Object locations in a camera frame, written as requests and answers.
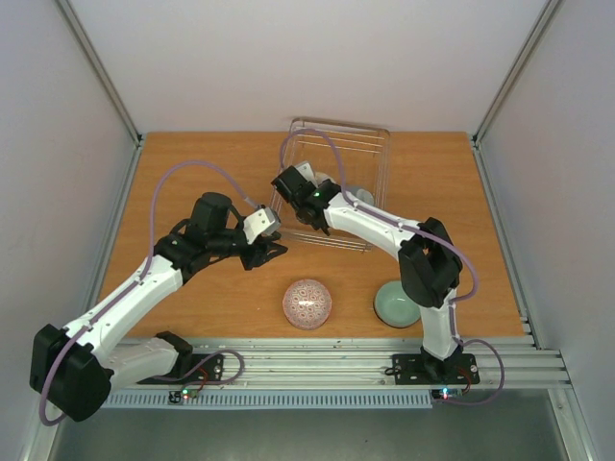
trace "cable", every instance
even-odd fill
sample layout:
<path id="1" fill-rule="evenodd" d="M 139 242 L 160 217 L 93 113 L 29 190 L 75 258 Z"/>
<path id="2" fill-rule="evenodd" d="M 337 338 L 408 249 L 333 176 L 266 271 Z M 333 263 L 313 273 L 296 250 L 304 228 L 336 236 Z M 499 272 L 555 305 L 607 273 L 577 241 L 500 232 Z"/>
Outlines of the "cable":
<path id="1" fill-rule="evenodd" d="M 70 340 L 68 340 L 68 342 L 64 345 L 64 347 L 60 350 L 60 353 L 58 354 L 58 356 L 56 357 L 56 359 L 52 363 L 51 368 L 49 369 L 49 373 L 47 373 L 47 377 L 45 378 L 45 381 L 43 383 L 42 389 L 40 391 L 40 402 L 38 403 L 38 415 L 39 415 L 40 421 L 43 423 L 43 425 L 46 425 L 46 426 L 57 425 L 59 422 L 61 422 L 66 417 L 65 414 L 62 414 L 62 415 L 60 415 L 55 420 L 49 420 L 47 418 L 47 414 L 45 413 L 45 409 L 46 409 L 47 400 L 48 400 L 48 397 L 49 397 L 49 390 L 51 389 L 51 383 L 53 382 L 53 379 L 56 376 L 56 373 L 58 372 L 58 368 L 60 367 L 60 364 L 62 363 L 64 357 L 66 356 L 66 354 L 68 353 L 70 348 L 72 348 L 73 345 L 75 343 L 77 343 L 77 341 L 79 341 L 79 339 L 84 334 L 86 334 L 86 332 L 89 329 L 91 329 L 94 324 L 96 324 L 107 312 L 109 312 L 111 310 L 112 307 L 114 307 L 117 303 L 119 303 L 133 289 L 135 289 L 135 287 L 137 287 L 139 285 L 139 283 L 141 281 L 143 281 L 143 279 L 147 276 L 147 273 L 149 272 L 149 269 L 152 266 L 152 260 L 154 258 L 154 243 L 155 243 L 155 237 L 156 237 L 155 236 L 156 204 L 158 202 L 158 196 L 160 194 L 160 190 L 162 189 L 162 185 L 166 182 L 166 180 L 173 173 L 175 173 L 177 170 L 179 170 L 181 168 L 184 168 L 184 167 L 187 167 L 187 166 L 205 166 L 207 168 L 211 168 L 212 170 L 218 172 L 224 178 L 226 178 L 226 180 L 228 182 L 231 183 L 233 188 L 237 191 L 237 193 L 241 196 L 241 198 L 248 203 L 248 205 L 250 205 L 254 209 L 258 208 L 258 204 L 254 200 L 252 200 L 243 191 L 241 186 L 239 186 L 237 181 L 235 179 L 233 179 L 233 177 L 231 175 L 229 175 L 226 171 L 224 171 L 219 166 L 214 165 L 213 163 L 210 163 L 208 161 L 205 161 L 205 160 L 187 160 L 187 161 L 183 161 L 181 163 L 178 163 L 175 166 L 172 166 L 171 168 L 169 168 L 169 170 L 166 173 L 164 173 L 162 175 L 162 177 L 160 178 L 158 184 L 156 185 L 156 188 L 154 189 L 154 195 L 152 196 L 152 202 L 150 204 L 149 250 L 148 250 L 148 253 L 147 253 L 146 260 L 145 260 L 145 265 L 143 266 L 143 270 L 141 271 L 141 274 L 138 276 L 138 279 L 134 280 L 124 290 L 122 290 L 120 293 L 118 293 L 118 295 L 115 298 L 113 298 L 102 309 L 100 309 L 98 311 L 98 313 L 96 313 L 89 320 L 89 324 L 87 326 L 81 327 L 81 329 L 79 329 L 75 333 L 75 335 L 72 338 L 70 338 Z"/>
<path id="2" fill-rule="evenodd" d="M 478 344 L 482 344 L 486 348 L 489 348 L 493 352 L 493 354 L 496 356 L 496 359 L 498 360 L 498 364 L 500 365 L 500 383 L 498 384 L 498 387 L 495 390 L 495 392 L 491 394 L 489 397 L 487 397 L 485 400 L 461 401 L 461 400 L 448 399 L 448 400 L 438 400 L 438 401 L 442 401 L 443 403 L 450 403 L 452 405 L 459 405 L 459 406 L 480 406 L 480 405 L 485 405 L 487 403 L 491 403 L 493 400 L 495 400 L 500 395 L 500 393 L 504 389 L 504 363 L 502 361 L 502 357 L 498 354 L 498 351 L 496 351 L 496 348 L 491 346 L 489 343 L 487 343 L 483 339 L 476 338 L 476 339 L 470 339 L 468 341 L 461 341 L 460 339 L 456 339 L 456 338 L 454 339 L 461 347 L 465 347 L 471 344 L 478 343 Z"/>
<path id="3" fill-rule="evenodd" d="M 465 396 L 468 392 L 470 392 L 470 389 L 472 389 L 472 379 L 470 378 L 470 375 L 468 375 L 468 373 L 465 370 L 463 370 L 461 367 L 457 367 L 457 371 L 460 372 L 463 375 L 463 377 L 465 377 L 466 386 L 465 386 L 465 389 L 461 391 L 461 395 Z"/>
<path id="4" fill-rule="evenodd" d="M 237 373 L 235 373 L 233 376 L 229 377 L 228 379 L 221 379 L 219 381 L 208 381 L 208 383 L 209 384 L 217 384 L 217 385 L 230 384 L 233 381 L 235 381 L 238 377 L 240 377 L 241 374 L 246 369 L 246 362 L 244 361 L 243 356 L 239 352 L 234 351 L 233 349 L 221 349 L 220 351 L 211 353 L 210 355 L 205 357 L 203 360 L 199 361 L 199 363 L 197 363 L 194 367 L 192 367 L 183 376 L 180 376 L 180 377 L 155 376 L 155 378 L 159 379 L 160 381 L 167 381 L 167 382 L 181 381 L 185 377 L 190 376 L 194 372 L 196 372 L 199 368 L 201 368 L 203 366 L 203 364 L 205 362 L 207 362 L 209 360 L 212 360 L 216 355 L 219 355 L 221 353 L 229 353 L 230 355 L 234 355 L 236 357 L 236 359 L 239 361 L 239 370 L 237 371 Z"/>
<path id="5" fill-rule="evenodd" d="M 368 214 L 376 219 L 380 219 L 384 223 L 397 228 L 399 225 L 398 221 L 395 221 L 393 219 L 388 218 L 387 216 L 384 216 L 378 213 L 375 208 L 363 206 L 359 200 L 353 200 L 348 195 L 348 191 L 346 190 L 346 170 L 344 169 L 344 165 L 342 163 L 342 157 L 339 154 L 339 150 L 337 149 L 337 146 L 335 146 L 331 138 L 326 133 L 320 132 L 318 130 L 314 130 L 312 128 L 302 128 L 300 130 L 295 130 L 294 132 L 289 133 L 288 136 L 284 139 L 284 141 L 282 141 L 282 145 L 280 146 L 280 170 L 282 171 L 284 169 L 284 151 L 286 150 L 286 145 L 288 144 L 288 141 L 290 141 L 290 139 L 292 139 L 293 137 L 299 134 L 304 134 L 304 133 L 312 133 L 312 134 L 321 136 L 327 142 L 327 144 L 329 144 L 329 147 L 331 147 L 333 154 L 335 155 L 335 161 L 337 162 L 337 171 L 339 173 L 340 186 L 342 188 L 342 197 L 344 198 L 346 203 L 350 206 L 355 207 L 356 209 L 360 211 L 363 211 L 365 214 Z M 457 255 L 459 259 L 463 261 L 463 263 L 466 265 L 466 267 L 472 274 L 472 289 L 465 295 L 457 296 L 453 298 L 451 300 L 451 303 L 469 300 L 470 298 L 472 298 L 474 295 L 477 294 L 477 291 L 479 290 L 479 274 L 477 273 L 477 270 L 472 264 L 472 262 L 470 261 L 470 259 L 459 248 L 447 242 L 446 240 L 438 237 L 437 235 L 433 235 L 431 233 L 425 232 L 423 230 L 415 228 L 414 226 L 410 226 L 408 224 L 402 224 L 402 229 L 404 229 L 405 231 L 413 232 L 417 235 L 420 235 L 423 238 L 427 238 L 428 240 L 431 240 L 439 245 L 442 245 L 446 249 L 450 250 L 455 255 Z"/>

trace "metal floor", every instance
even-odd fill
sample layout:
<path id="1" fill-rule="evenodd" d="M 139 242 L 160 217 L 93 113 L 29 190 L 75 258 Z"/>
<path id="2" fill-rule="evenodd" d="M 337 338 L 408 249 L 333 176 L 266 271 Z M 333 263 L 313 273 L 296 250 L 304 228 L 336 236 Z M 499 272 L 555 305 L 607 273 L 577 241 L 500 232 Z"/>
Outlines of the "metal floor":
<path id="1" fill-rule="evenodd" d="M 432 410 L 101 410 L 62 424 L 50 460 L 560 460 L 547 391 Z"/>

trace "black mounting bracket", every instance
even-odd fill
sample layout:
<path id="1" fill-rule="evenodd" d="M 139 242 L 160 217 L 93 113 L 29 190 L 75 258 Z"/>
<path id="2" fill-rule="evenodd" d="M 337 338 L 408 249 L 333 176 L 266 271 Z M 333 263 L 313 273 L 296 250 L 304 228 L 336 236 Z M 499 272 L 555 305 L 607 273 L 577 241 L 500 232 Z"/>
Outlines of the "black mounting bracket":
<path id="1" fill-rule="evenodd" d="M 386 374 L 394 376 L 397 385 L 461 385 L 468 383 L 468 377 L 471 384 L 480 383 L 477 359 L 471 353 L 459 353 L 455 357 L 455 365 L 436 378 L 430 364 L 426 364 L 424 353 L 396 353 L 392 361 L 393 366 L 387 369 Z"/>
<path id="2" fill-rule="evenodd" d="M 190 364 L 188 365 L 187 368 L 190 370 L 192 367 L 196 366 L 197 363 L 199 363 L 201 360 L 203 360 L 207 356 L 208 355 L 204 353 L 194 353 L 190 358 Z M 220 353 L 212 357 L 210 360 L 208 360 L 203 365 L 201 365 L 200 368 L 202 368 L 208 374 L 208 381 L 221 380 L 222 372 L 224 371 L 224 355 Z M 201 373 L 199 370 L 196 370 L 194 373 L 191 373 L 190 375 L 182 379 L 178 379 L 177 381 L 163 381 L 155 377 L 148 377 L 147 379 L 143 379 L 142 381 L 139 381 L 138 384 L 149 384 L 149 385 L 160 384 L 164 386 L 168 386 L 169 384 L 188 384 L 189 382 L 201 381 L 203 379 L 202 376 L 203 376 L 203 373 Z"/>

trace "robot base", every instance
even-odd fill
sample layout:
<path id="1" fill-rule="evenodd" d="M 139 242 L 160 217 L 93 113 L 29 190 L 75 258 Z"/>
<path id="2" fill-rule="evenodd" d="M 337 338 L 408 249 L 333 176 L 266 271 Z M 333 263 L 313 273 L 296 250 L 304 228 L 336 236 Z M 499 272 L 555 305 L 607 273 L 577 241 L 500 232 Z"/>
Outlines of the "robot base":
<path id="1" fill-rule="evenodd" d="M 397 385 L 467 384 L 468 378 L 459 369 L 470 378 L 470 383 L 480 383 L 477 360 L 470 353 L 455 354 L 455 361 L 446 364 L 433 357 L 430 360 L 424 352 L 397 353 L 392 358 L 393 367 L 386 374 L 393 375 Z"/>

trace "pink ball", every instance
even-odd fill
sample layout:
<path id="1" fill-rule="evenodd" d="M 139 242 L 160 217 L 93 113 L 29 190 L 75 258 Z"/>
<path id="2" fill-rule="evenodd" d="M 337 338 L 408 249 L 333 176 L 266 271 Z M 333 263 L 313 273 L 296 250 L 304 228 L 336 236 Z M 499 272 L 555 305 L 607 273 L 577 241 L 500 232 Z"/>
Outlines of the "pink ball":
<path id="1" fill-rule="evenodd" d="M 284 315 L 294 327 L 316 329 L 331 314 L 332 301 L 329 290 L 312 279 L 295 281 L 284 293 Z"/>

